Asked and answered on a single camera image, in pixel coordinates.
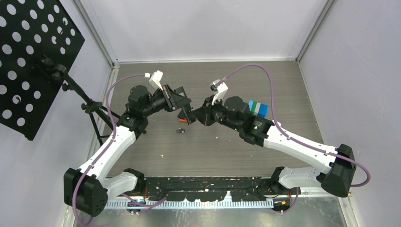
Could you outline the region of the black remote control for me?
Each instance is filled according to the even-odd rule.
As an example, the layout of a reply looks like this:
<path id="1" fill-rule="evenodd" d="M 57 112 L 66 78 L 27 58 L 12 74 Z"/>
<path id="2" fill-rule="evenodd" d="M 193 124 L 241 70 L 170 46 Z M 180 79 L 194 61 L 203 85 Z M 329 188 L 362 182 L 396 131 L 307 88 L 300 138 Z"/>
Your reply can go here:
<path id="1" fill-rule="evenodd" d="M 187 121 L 188 124 L 192 124 L 192 123 L 196 122 L 196 118 L 193 115 L 193 108 L 191 107 L 190 104 L 184 105 L 181 109 L 185 113 L 186 121 Z"/>

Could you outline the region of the black battery cover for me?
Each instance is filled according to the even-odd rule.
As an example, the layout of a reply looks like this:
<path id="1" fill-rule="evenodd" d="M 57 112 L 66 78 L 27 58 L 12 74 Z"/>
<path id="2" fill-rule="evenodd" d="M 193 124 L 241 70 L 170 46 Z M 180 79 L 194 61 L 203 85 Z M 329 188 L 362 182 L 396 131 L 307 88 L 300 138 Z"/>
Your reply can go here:
<path id="1" fill-rule="evenodd" d="M 180 112 L 179 112 L 179 114 L 177 115 L 177 117 L 178 117 L 179 119 L 184 119 L 184 120 L 186 120 L 185 113 L 184 113 L 184 111 L 183 111 L 182 109 L 180 110 Z"/>

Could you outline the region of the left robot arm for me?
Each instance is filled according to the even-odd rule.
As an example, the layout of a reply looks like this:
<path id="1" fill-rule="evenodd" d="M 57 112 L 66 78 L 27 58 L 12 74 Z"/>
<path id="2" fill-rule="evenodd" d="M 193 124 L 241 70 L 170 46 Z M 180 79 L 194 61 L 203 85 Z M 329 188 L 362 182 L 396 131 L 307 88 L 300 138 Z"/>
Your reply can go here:
<path id="1" fill-rule="evenodd" d="M 146 86 L 132 87 L 126 110 L 106 142 L 79 168 L 69 168 L 65 172 L 64 203 L 96 217 L 106 203 L 117 196 L 126 192 L 141 195 L 146 187 L 142 172 L 127 168 L 112 178 L 107 178 L 108 173 L 125 150 L 146 132 L 150 115 L 161 110 L 172 112 L 179 109 L 188 123 L 194 122 L 190 103 L 183 87 L 171 89 L 169 85 L 163 85 L 153 94 Z"/>

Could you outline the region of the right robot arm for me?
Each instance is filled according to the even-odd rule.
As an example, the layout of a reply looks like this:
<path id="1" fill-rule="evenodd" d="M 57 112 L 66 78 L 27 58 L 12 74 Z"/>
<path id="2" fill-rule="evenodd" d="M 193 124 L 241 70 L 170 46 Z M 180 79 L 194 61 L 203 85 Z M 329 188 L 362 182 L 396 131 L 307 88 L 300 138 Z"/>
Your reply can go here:
<path id="1" fill-rule="evenodd" d="M 217 122 L 237 131 L 239 137 L 251 145 L 281 151 L 310 165 L 277 167 L 270 181 L 274 193 L 282 194 L 297 187 L 321 187 L 331 195 L 348 196 L 357 168 L 350 146 L 328 146 L 288 132 L 279 122 L 254 115 L 238 96 L 216 104 L 211 103 L 212 99 L 206 98 L 203 105 L 194 110 L 193 115 L 199 122 L 205 126 Z"/>

